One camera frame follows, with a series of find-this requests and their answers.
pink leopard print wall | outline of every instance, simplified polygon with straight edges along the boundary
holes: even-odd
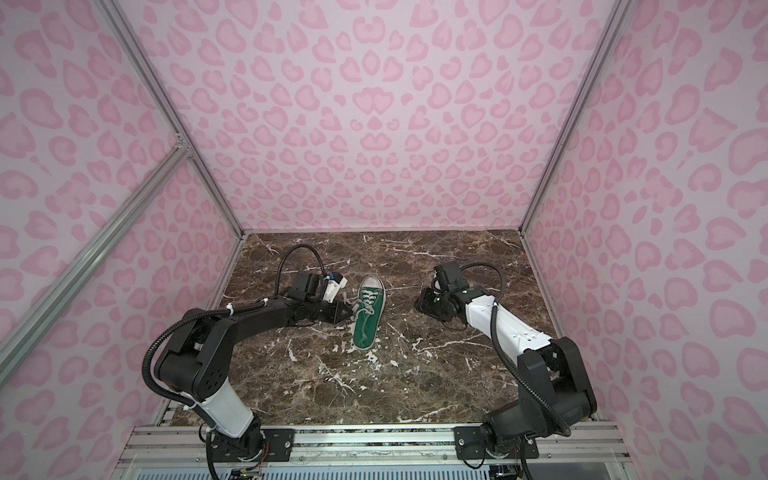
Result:
[[[0,391],[0,477],[109,478],[160,402],[149,342],[205,307],[234,238],[186,164]]]
[[[88,0],[0,5],[0,343],[173,138]]]
[[[648,480],[768,477],[768,3],[643,0],[530,236]]]
[[[246,228],[516,227],[612,0],[126,0]]]

pink heart pattern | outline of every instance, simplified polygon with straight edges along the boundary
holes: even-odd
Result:
[[[217,3],[122,5],[259,231],[517,227],[612,4]]]
[[[639,2],[529,236],[601,414],[648,480],[768,475],[754,448],[768,441],[758,10]]]
[[[0,343],[174,139],[89,2],[7,2]]]
[[[162,247],[139,242],[149,234]],[[0,477],[108,478],[128,433],[159,403],[139,375],[148,343],[207,303],[233,247],[183,164],[0,392]],[[145,289],[160,271],[163,288]]]

green sneaker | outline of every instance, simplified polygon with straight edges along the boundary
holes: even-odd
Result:
[[[362,279],[357,293],[357,304],[353,307],[355,313],[353,342],[357,348],[366,350],[373,345],[385,301],[386,291],[380,278],[376,275],[368,275]]]

